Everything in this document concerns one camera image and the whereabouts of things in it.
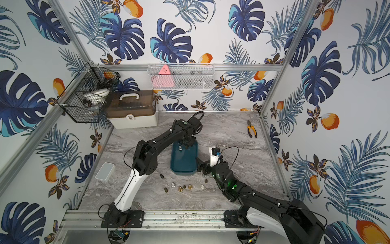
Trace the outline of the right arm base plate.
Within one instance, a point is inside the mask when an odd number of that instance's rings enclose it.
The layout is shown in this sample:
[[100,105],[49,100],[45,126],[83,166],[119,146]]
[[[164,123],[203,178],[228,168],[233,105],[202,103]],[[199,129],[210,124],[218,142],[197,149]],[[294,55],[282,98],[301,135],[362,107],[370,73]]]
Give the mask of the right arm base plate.
[[263,229],[262,226],[251,224],[238,210],[226,210],[222,220],[226,228],[247,228],[247,229]]

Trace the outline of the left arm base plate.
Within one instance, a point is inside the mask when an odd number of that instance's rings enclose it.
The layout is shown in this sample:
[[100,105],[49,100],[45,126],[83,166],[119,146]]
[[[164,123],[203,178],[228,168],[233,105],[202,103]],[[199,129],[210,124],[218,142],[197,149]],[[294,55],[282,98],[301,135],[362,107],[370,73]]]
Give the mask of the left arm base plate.
[[107,211],[101,222],[102,228],[141,228],[145,212],[142,210],[127,210],[121,212],[116,209]]

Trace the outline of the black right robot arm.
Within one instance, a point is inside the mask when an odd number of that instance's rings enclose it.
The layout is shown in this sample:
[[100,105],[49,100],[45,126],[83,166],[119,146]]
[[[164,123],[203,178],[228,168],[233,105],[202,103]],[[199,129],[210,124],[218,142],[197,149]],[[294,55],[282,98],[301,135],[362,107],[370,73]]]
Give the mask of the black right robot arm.
[[300,200],[280,200],[254,190],[236,179],[228,162],[211,166],[210,161],[201,161],[198,172],[211,174],[223,196],[230,202],[238,201],[238,225],[263,227],[278,233],[291,244],[319,244],[325,233],[324,224],[315,213]]

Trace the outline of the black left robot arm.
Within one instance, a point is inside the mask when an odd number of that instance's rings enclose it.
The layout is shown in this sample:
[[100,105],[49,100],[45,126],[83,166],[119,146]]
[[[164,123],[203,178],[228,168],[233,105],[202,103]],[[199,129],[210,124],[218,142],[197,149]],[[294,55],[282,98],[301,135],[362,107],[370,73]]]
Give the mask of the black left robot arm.
[[203,125],[201,119],[194,115],[189,120],[175,120],[172,127],[160,136],[138,142],[133,155],[132,170],[123,189],[114,200],[114,206],[120,212],[132,207],[133,200],[148,175],[157,169],[157,158],[168,146],[179,142],[189,148],[196,142],[195,135],[200,133]]

